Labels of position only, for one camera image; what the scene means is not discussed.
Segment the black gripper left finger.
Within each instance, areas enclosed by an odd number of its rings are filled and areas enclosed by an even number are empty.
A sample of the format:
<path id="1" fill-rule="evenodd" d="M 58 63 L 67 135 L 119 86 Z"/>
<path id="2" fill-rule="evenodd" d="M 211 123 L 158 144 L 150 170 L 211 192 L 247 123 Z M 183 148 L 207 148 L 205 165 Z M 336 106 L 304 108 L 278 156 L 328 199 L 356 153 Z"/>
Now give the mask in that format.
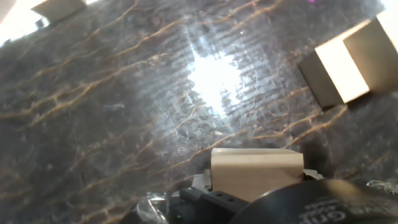
<path id="1" fill-rule="evenodd" d="M 170 224 L 227 224 L 249 203 L 230 194 L 213 191 L 211 173 L 193 176 L 192 185 L 167 199 Z"/>

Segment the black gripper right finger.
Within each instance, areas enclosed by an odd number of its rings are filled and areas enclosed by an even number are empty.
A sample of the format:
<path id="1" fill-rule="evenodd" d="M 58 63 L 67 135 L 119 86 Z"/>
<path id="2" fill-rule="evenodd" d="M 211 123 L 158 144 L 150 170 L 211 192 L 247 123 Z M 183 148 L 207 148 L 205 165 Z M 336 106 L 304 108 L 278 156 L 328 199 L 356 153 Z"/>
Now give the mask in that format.
<path id="1" fill-rule="evenodd" d="M 311 169 L 304 169 L 303 170 L 304 180 L 322 180 L 324 179 L 324 176 L 319 174 L 316 170 L 311 170 Z"/>

